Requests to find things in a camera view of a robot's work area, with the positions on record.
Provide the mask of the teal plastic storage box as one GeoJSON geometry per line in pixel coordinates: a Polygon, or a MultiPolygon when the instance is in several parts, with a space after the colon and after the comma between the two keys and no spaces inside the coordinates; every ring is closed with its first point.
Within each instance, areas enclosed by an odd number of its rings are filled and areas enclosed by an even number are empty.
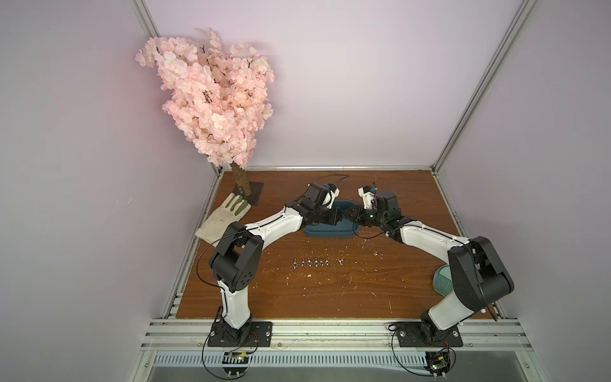
{"type": "Polygon", "coordinates": [[[356,204],[351,201],[335,201],[334,208],[341,211],[340,219],[335,224],[312,224],[304,228],[305,234],[315,239],[348,239],[355,237],[361,226],[344,217],[343,212],[356,204]]]}

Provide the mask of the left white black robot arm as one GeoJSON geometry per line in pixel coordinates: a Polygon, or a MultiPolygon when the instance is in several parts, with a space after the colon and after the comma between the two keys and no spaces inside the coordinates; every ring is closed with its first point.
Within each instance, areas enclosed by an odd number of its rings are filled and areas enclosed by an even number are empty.
{"type": "Polygon", "coordinates": [[[334,207],[340,189],[334,184],[312,183],[305,193],[278,213],[251,224],[229,224],[209,261],[221,291],[221,328],[244,342],[251,331],[248,288],[259,268],[263,250],[275,241],[312,224],[335,225],[341,212],[334,207]]]}

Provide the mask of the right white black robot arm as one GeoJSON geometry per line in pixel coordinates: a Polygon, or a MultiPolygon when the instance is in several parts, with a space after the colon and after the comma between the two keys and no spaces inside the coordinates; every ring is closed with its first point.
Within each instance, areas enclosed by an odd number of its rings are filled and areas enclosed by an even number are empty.
{"type": "Polygon", "coordinates": [[[343,212],[363,227],[377,227],[388,238],[418,248],[450,267],[452,291],[421,316],[427,342],[446,335],[460,322],[511,294],[515,284],[492,242],[485,237],[459,237],[405,216],[392,192],[359,190],[363,204],[343,212]]]}

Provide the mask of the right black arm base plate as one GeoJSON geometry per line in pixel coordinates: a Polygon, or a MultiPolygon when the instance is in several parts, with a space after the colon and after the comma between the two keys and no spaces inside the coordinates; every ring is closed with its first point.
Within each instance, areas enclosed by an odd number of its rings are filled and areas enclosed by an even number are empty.
{"type": "Polygon", "coordinates": [[[456,326],[440,330],[426,322],[398,322],[394,327],[400,347],[460,348],[464,345],[456,326]]]}

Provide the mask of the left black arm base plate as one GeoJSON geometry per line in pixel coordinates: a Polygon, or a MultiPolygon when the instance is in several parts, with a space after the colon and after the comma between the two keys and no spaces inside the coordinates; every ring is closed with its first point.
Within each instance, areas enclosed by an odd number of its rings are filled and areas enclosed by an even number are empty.
{"type": "Polygon", "coordinates": [[[220,347],[270,347],[273,334],[272,322],[246,322],[240,329],[229,326],[224,320],[212,325],[206,345],[220,347]]]}

